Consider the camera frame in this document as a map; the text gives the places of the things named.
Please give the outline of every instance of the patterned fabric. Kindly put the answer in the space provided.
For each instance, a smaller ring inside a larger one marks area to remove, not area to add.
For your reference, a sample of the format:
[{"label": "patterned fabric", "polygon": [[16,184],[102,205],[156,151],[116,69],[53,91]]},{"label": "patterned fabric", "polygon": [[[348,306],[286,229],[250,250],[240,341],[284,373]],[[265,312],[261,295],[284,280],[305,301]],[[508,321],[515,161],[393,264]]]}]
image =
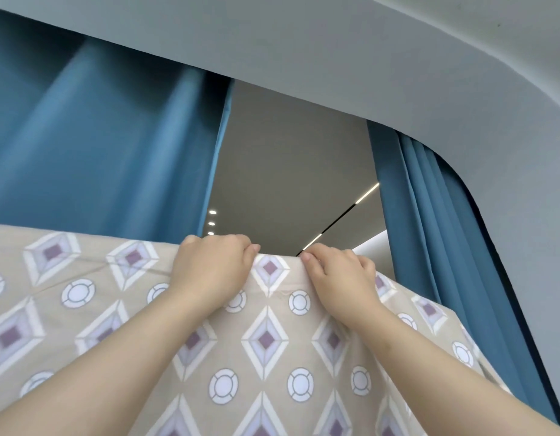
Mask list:
[{"label": "patterned fabric", "polygon": [[[0,410],[153,302],[176,251],[0,226]],[[408,326],[507,390],[454,312],[379,273],[375,288]],[[131,434],[424,432],[360,338],[322,308],[300,260],[258,255],[241,292],[177,352]]]}]

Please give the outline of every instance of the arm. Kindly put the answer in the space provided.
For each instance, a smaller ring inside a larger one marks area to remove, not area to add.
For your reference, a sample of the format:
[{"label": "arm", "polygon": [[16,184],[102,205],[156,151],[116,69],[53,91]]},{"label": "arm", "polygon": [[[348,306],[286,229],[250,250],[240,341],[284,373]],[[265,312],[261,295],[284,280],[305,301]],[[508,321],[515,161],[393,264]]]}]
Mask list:
[{"label": "arm", "polygon": [[560,435],[560,427],[383,306],[369,259],[316,244],[302,260],[325,308],[361,336],[430,436]]},{"label": "arm", "polygon": [[169,289],[0,412],[0,436],[126,435],[189,335],[243,286],[259,248],[243,235],[188,236]]}]

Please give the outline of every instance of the hand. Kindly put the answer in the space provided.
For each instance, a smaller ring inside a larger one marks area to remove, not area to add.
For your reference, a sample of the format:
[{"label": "hand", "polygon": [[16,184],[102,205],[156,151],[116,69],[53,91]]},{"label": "hand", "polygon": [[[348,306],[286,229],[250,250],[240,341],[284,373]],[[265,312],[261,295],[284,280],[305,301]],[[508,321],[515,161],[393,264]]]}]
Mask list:
[{"label": "hand", "polygon": [[175,256],[169,292],[186,297],[207,318],[246,283],[260,246],[245,235],[188,235]]},{"label": "hand", "polygon": [[322,305],[353,330],[359,319],[381,306],[375,288],[375,264],[352,250],[316,243],[300,255]]}]

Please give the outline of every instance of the purple square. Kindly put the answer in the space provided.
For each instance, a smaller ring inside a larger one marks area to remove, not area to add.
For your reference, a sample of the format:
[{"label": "purple square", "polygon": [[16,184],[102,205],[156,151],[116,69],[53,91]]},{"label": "purple square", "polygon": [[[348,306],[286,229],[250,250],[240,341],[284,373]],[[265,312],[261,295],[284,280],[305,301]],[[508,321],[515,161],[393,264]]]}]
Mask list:
[{"label": "purple square", "polygon": [[141,254],[139,253],[139,251],[137,251],[136,249],[134,251],[131,251],[126,257],[126,261],[129,263],[130,266],[133,266],[136,262],[138,262],[140,259],[142,259],[143,257],[141,256]]},{"label": "purple square", "polygon": [[271,346],[272,343],[276,340],[274,339],[274,337],[272,337],[272,334],[266,330],[262,334],[262,336],[258,338],[258,341],[260,342],[260,344],[264,349],[268,349],[269,346]]},{"label": "purple square", "polygon": [[59,244],[55,244],[50,246],[50,248],[46,248],[42,251],[46,260],[50,261],[51,259],[55,259],[57,256],[62,254],[62,248],[60,248]]},{"label": "purple square", "polygon": [[276,271],[276,269],[278,269],[278,266],[273,264],[272,261],[269,261],[268,263],[264,264],[262,268],[264,268],[267,273],[272,275]]},{"label": "purple square", "polygon": [[114,332],[114,329],[112,327],[109,327],[108,329],[106,329],[104,332],[102,332],[98,338],[99,342],[101,342],[104,338],[108,337],[111,333]]},{"label": "purple square", "polygon": [[254,436],[270,436],[263,425],[261,425],[254,433]]},{"label": "purple square", "polygon": [[375,277],[375,284],[377,285],[377,289],[380,289],[385,286],[385,282],[380,276]]},{"label": "purple square", "polygon": [[336,349],[336,347],[339,345],[340,343],[340,338],[337,334],[335,334],[334,332],[332,332],[330,334],[330,337],[328,337],[328,344],[330,344],[330,347],[332,347],[333,349]]},{"label": "purple square", "polygon": [[435,306],[429,304],[429,303],[425,303],[423,305],[423,310],[425,311],[425,313],[429,316],[431,315],[435,315],[437,313],[437,309],[435,308]]},{"label": "purple square", "polygon": [[191,335],[189,335],[187,341],[185,341],[185,345],[189,350],[191,350],[200,341],[201,341],[201,337],[199,336],[199,334],[197,332],[193,332]]},{"label": "purple square", "polygon": [[342,425],[340,425],[340,421],[338,419],[334,420],[334,424],[330,428],[330,436],[341,436],[342,435]]},{"label": "purple square", "polygon": [[395,432],[392,431],[390,425],[387,425],[386,428],[381,433],[382,436],[395,436]]},{"label": "purple square", "polygon": [[21,337],[22,335],[20,334],[18,328],[16,326],[12,326],[0,334],[0,346],[2,349],[6,349],[18,341]]}]

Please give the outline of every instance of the blue curtain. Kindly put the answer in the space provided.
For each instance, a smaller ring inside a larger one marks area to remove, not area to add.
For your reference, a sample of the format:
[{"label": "blue curtain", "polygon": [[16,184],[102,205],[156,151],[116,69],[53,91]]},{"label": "blue curtain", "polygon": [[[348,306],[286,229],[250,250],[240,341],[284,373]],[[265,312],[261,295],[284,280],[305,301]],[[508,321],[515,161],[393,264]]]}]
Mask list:
[{"label": "blue curtain", "polygon": [[231,87],[0,11],[0,223],[201,235]]},{"label": "blue curtain", "polygon": [[465,185],[420,142],[384,125],[368,127],[399,283],[454,310],[514,395],[560,424]]}]

